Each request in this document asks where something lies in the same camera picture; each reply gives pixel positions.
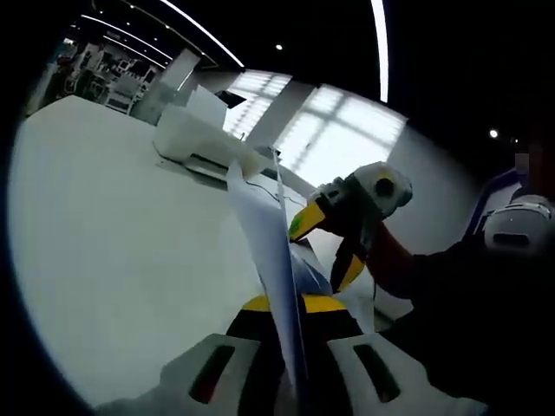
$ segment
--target paper sheet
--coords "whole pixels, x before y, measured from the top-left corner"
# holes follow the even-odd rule
[[[302,293],[330,295],[331,287],[310,248],[287,237],[283,185],[278,201],[248,185],[238,162],[227,173],[227,189],[243,228],[252,259],[270,301],[285,366],[299,400],[306,398],[308,374],[297,305]]]

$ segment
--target white plastic part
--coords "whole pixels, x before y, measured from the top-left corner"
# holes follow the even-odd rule
[[[484,224],[489,250],[536,256],[555,242],[555,210],[546,198],[525,195],[494,212]]]
[[[375,416],[470,416],[481,415],[486,405],[451,397],[433,387],[424,366],[379,334],[329,341],[328,346],[343,375],[353,415]],[[368,370],[356,354],[357,347],[371,348],[399,387],[391,401],[380,399]]]
[[[406,205],[413,196],[410,181],[387,163],[375,162],[361,166],[353,175],[382,212],[383,219],[393,214],[400,206]],[[393,188],[389,195],[380,195],[376,191],[376,184],[381,179],[392,183]]]

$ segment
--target sleeve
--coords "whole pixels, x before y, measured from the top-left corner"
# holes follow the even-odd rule
[[[394,296],[409,299],[416,307],[429,299],[443,296],[464,275],[477,237],[460,241],[449,249],[431,255],[414,255],[413,265],[405,276],[395,279],[395,286],[384,288]]]

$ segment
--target led strip light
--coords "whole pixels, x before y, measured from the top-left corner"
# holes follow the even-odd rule
[[[139,52],[138,50],[135,50],[135,49],[133,49],[133,48],[129,48],[126,44],[121,43],[121,42],[118,42],[118,41],[116,41],[115,39],[112,39],[111,37],[104,36],[104,38],[105,38],[105,39],[108,39],[110,42],[117,43],[118,45],[121,45],[122,47],[127,48],[127,49],[133,51],[133,52],[134,52],[135,54],[137,54],[137,55],[140,55],[140,56],[142,56],[142,57],[144,57],[144,58],[147,58],[150,62],[155,63],[156,65],[158,65],[158,66],[161,67],[162,69],[166,69],[166,67],[165,67],[164,65],[161,65],[161,64],[157,63],[154,59],[150,59],[148,56],[142,54],[142,53]]]
[[[210,66],[203,66],[202,67],[203,69],[217,68],[218,67],[218,64],[216,63],[216,61],[214,61],[206,52],[204,52],[201,48],[199,48],[196,44],[194,44],[194,42],[191,42],[191,39],[187,39],[186,37],[181,35],[181,33],[178,32],[176,29],[171,28],[165,22],[161,21],[158,17],[156,17],[155,15],[152,15],[151,13],[148,13],[146,10],[142,9],[141,7],[139,7],[137,5],[134,5],[134,4],[131,4],[127,0],[120,0],[120,1],[125,3],[126,5],[128,5],[129,7],[131,7],[133,5],[134,10],[140,11],[144,15],[150,17],[151,19],[155,20],[156,22],[158,22],[159,24],[164,26],[167,30],[172,31],[176,36],[179,36],[181,39],[183,39],[185,42],[187,42],[189,44],[189,46],[192,46],[193,49],[197,50],[200,54],[202,54],[206,59],[208,59],[212,63],[212,65],[210,65]]]
[[[162,51],[159,50],[158,48],[155,48],[155,47],[154,47],[153,45],[151,45],[150,43],[147,43],[147,42],[143,41],[142,39],[138,38],[138,37],[135,36],[135,35],[131,35],[129,32],[126,32],[125,30],[120,29],[120,28],[114,26],[113,24],[106,23],[106,22],[104,22],[103,20],[97,19],[97,18],[95,18],[95,17],[87,16],[87,15],[81,15],[81,17],[84,17],[84,18],[86,18],[86,19],[88,19],[88,20],[92,20],[92,21],[94,21],[94,22],[98,22],[98,23],[105,24],[105,25],[108,26],[109,28],[119,30],[119,31],[120,31],[121,33],[123,33],[124,35],[130,36],[130,37],[132,37],[133,39],[136,39],[137,41],[139,41],[139,42],[141,42],[141,43],[144,43],[144,44],[147,45],[148,47],[154,49],[156,52],[158,52],[159,54],[162,54],[162,55],[165,56],[167,59],[169,59],[169,60],[171,60],[171,61],[173,60],[173,58],[172,58],[170,55],[165,54],[164,52],[162,52]]]
[[[380,100],[388,102],[389,58],[388,31],[385,26],[385,11],[382,0],[370,0],[374,11],[375,32],[378,38],[378,59],[380,61]]]
[[[185,19],[187,19],[189,22],[191,22],[197,29],[199,29],[202,33],[204,33],[205,35],[207,35],[210,39],[212,39],[214,41],[214,43],[216,43],[218,46],[220,46],[222,48],[222,50],[224,52],[226,52],[241,68],[244,68],[245,65],[243,65],[243,63],[234,55],[230,52],[230,50],[228,48],[226,48],[222,42],[220,42],[218,39],[216,39],[208,30],[206,30],[205,28],[203,28],[196,20],[194,20],[192,17],[190,17],[189,15],[187,15],[187,13],[183,10],[181,10],[179,7],[175,6],[174,4],[171,4],[170,2],[168,2],[167,0],[160,0],[163,4],[165,4],[167,7],[177,11],[180,15],[182,15]]]

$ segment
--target white wall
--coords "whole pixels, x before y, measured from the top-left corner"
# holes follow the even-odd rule
[[[413,184],[413,199],[385,221],[414,254],[443,251],[459,241],[480,196],[480,186],[460,163],[411,127],[405,127],[388,163]],[[412,309],[409,301],[379,290],[376,307],[391,318]]]
[[[322,86],[280,135],[281,165],[313,186],[345,178],[360,166],[386,160],[405,120],[378,103]]]

